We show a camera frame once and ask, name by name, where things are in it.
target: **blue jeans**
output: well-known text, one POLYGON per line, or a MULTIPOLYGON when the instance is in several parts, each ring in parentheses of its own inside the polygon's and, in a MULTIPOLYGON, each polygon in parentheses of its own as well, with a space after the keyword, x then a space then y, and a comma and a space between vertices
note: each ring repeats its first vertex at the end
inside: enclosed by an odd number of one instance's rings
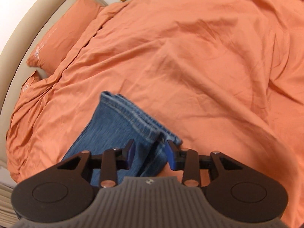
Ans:
MULTIPOLYGON (((110 148, 124 148, 129 139, 135 140, 136 152, 131 169, 118 171, 119 183, 124 176, 156 176, 167 163, 165 141, 181 144, 176 135, 135 104, 119 94, 104 91, 92 119, 62 160, 83 150, 94 155, 110 148)), ((91 185, 98 185, 99 174, 100 170, 93 171, 91 185)))

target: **denim pants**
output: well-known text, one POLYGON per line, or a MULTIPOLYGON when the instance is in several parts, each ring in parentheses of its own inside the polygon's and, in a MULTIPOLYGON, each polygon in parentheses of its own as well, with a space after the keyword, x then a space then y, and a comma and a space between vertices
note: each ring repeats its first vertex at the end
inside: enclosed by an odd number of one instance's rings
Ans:
MULTIPOLYGON (((119 183, 124 176, 156 176, 167 163, 165 141, 170 139, 177 146, 181 144, 175 134, 135 104, 119 94, 104 91, 92 119, 63 160, 83 150, 94 155, 110 148, 124 148, 129 139, 135 140, 136 152, 132 167, 118 171, 119 183)), ((93 171, 91 185, 98 185, 99 174, 100 170, 93 171)))

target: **orange blanket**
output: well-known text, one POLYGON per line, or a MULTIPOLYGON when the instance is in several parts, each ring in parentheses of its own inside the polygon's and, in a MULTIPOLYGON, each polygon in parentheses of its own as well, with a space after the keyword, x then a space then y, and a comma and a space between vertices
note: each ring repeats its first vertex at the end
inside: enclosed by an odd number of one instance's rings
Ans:
MULTIPOLYGON (((104 90, 200 154, 276 179, 304 222, 304 0, 131 0, 102 10, 48 79, 23 89, 7 133, 20 182, 58 163, 104 90)), ((161 175, 177 174, 165 167, 161 175)), ((203 184, 207 176, 202 172, 203 184)))

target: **pillow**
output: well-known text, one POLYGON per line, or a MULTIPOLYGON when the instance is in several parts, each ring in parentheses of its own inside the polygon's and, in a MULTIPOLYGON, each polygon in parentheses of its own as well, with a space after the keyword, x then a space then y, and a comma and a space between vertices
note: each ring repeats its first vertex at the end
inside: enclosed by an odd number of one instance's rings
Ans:
POLYGON ((101 9, 94 0, 76 0, 36 45, 26 61, 28 66, 52 75, 101 9))

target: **upholstered headboard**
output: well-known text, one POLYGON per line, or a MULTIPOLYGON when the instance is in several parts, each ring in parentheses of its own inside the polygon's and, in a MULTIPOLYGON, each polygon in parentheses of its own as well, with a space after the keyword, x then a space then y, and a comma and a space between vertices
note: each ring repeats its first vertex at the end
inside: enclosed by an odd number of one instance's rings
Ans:
MULTIPOLYGON (((96 0, 102 5, 103 0, 96 0)), ((21 86, 34 68, 25 61, 43 35, 75 0, 37 0, 20 21, 0 55, 0 166, 6 167, 6 132, 21 86)), ((38 70, 41 77, 45 73, 38 70)))

